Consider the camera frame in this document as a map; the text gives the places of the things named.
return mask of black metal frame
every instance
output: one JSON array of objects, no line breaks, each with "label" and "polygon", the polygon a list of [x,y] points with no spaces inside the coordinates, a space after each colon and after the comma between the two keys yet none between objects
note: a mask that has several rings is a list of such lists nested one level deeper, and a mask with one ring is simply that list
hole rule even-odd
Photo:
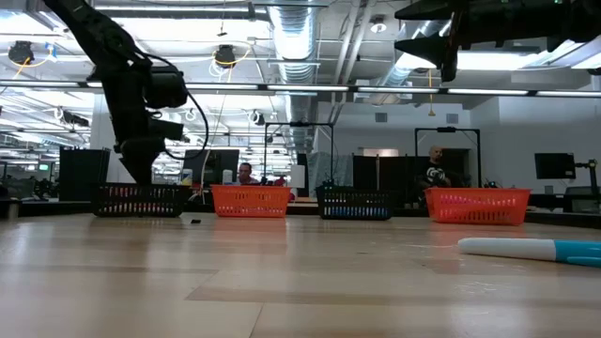
[{"label": "black metal frame", "polygon": [[330,127],[330,178],[334,180],[334,124],[333,123],[309,123],[309,122],[267,122],[265,124],[265,150],[263,152],[263,177],[267,177],[267,139],[269,138],[268,129],[270,126],[289,126],[295,128],[309,127]]},{"label": "black metal frame", "polygon": [[446,132],[454,133],[457,131],[471,131],[476,134],[476,151],[478,155],[478,188],[482,188],[482,161],[481,161],[481,148],[480,148],[480,130],[471,128],[455,128],[455,127],[441,127],[441,128],[416,128],[413,132],[415,142],[415,158],[418,157],[418,134],[420,131],[435,131],[435,132]]}]

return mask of ceiling light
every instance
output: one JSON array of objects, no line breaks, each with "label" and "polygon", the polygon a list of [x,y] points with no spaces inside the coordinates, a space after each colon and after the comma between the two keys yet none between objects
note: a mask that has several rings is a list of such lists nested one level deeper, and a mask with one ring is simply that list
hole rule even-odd
[{"label": "ceiling light", "polygon": [[22,125],[21,123],[10,121],[5,118],[0,118],[0,125],[10,126],[10,127],[15,127],[15,128],[25,128],[25,126]]},{"label": "ceiling light", "polygon": [[371,31],[376,34],[382,33],[385,30],[386,30],[386,24],[384,24],[384,23],[374,23],[374,25],[371,27]]},{"label": "ceiling light", "polygon": [[496,95],[496,96],[521,96],[528,94],[528,90],[503,90],[503,89],[449,89],[449,94],[463,95]]},{"label": "ceiling light", "polygon": [[[538,54],[459,52],[457,69],[463,70],[516,70],[526,67]],[[395,64],[404,69],[435,69],[436,66],[421,57],[404,53]]]},{"label": "ceiling light", "polygon": [[[127,11],[216,11],[216,12],[240,12],[240,8],[228,8],[222,6],[96,6],[96,10],[127,10]],[[265,14],[266,10],[257,8],[256,13]]]},{"label": "ceiling light", "polygon": [[15,87],[78,87],[74,82],[2,80],[1,86]]},{"label": "ceiling light", "polygon": [[38,161],[24,161],[24,160],[2,160],[5,161],[6,163],[10,163],[10,164],[38,164]]},{"label": "ceiling light", "polygon": [[601,67],[601,53],[593,55],[588,59],[572,67],[573,69],[598,69]]},{"label": "ceiling light", "polygon": [[372,19],[369,21],[369,23],[372,24],[372,27],[370,28],[371,31],[376,34],[382,33],[383,31],[386,30],[386,23],[384,23],[383,15],[373,16]]},{"label": "ceiling light", "polygon": [[188,89],[206,90],[257,90],[256,84],[186,84]]},{"label": "ceiling light", "polygon": [[601,92],[541,90],[538,93],[536,93],[536,96],[538,96],[538,97],[556,97],[556,98],[601,98]]},{"label": "ceiling light", "polygon": [[285,90],[285,91],[348,91],[348,86],[344,85],[296,85],[296,84],[270,84],[268,90]]},{"label": "ceiling light", "polygon": [[407,93],[407,94],[436,94],[438,88],[414,88],[414,87],[359,87],[358,91],[363,93]]}]

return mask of small black object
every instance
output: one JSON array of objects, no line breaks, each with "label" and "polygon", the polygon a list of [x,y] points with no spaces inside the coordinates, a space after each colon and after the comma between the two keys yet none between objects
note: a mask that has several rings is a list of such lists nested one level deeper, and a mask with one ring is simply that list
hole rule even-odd
[{"label": "small black object", "polygon": [[386,221],[393,216],[392,192],[348,187],[319,187],[316,191],[319,216],[324,220]]},{"label": "small black object", "polygon": [[236,55],[234,54],[234,47],[232,45],[221,45],[219,50],[215,54],[215,61],[217,66],[223,69],[232,69],[236,66]]},{"label": "small black object", "polygon": [[8,51],[8,58],[19,65],[29,65],[31,61],[35,60],[34,53],[31,51],[31,42],[16,41]]},{"label": "small black object", "polygon": [[99,217],[177,217],[183,212],[190,187],[153,184],[101,183],[92,193]]},{"label": "small black object", "polygon": [[575,179],[576,163],[574,154],[538,153],[534,154],[537,179]]}]

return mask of air duct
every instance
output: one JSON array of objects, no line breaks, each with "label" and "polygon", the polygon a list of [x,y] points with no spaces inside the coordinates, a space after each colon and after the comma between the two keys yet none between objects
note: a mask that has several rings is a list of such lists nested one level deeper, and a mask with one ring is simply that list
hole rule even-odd
[{"label": "air duct", "polygon": [[[443,32],[447,28],[448,20],[434,20],[434,21],[425,21],[418,23],[414,28],[408,28],[408,25],[411,23],[403,23],[401,31],[397,39],[414,39],[414,38],[427,38],[431,37],[435,34],[439,34],[439,32]],[[409,77],[412,68],[403,67],[401,61],[403,57],[402,53],[399,58],[396,60],[394,65],[388,70],[386,76],[380,79],[378,85],[380,86],[401,86],[405,83],[406,79]],[[400,101],[396,96],[392,96],[390,94],[373,94],[369,99],[366,99],[365,102],[373,103],[373,104],[382,104],[382,103],[398,103]]]},{"label": "air duct", "polygon": [[[273,23],[273,43],[277,57],[282,60],[311,60],[316,53],[317,8],[270,7],[268,13]],[[280,77],[285,84],[310,85],[315,82],[315,65],[280,64]],[[316,98],[287,96],[288,121],[316,122]],[[313,130],[292,130],[292,143],[297,150],[310,150]]]}]

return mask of computer monitor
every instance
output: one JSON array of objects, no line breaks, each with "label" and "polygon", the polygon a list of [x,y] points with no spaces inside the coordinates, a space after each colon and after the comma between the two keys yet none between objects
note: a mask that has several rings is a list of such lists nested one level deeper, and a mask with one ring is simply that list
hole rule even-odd
[{"label": "computer monitor", "polygon": [[[191,158],[199,150],[186,150],[186,157]],[[232,173],[238,171],[239,150],[205,150],[205,152],[191,160],[184,161],[184,169],[193,170],[193,183],[221,184],[223,169]]]},{"label": "computer monitor", "polygon": [[576,178],[574,154],[534,154],[534,161],[536,163],[536,178],[538,179]]}]

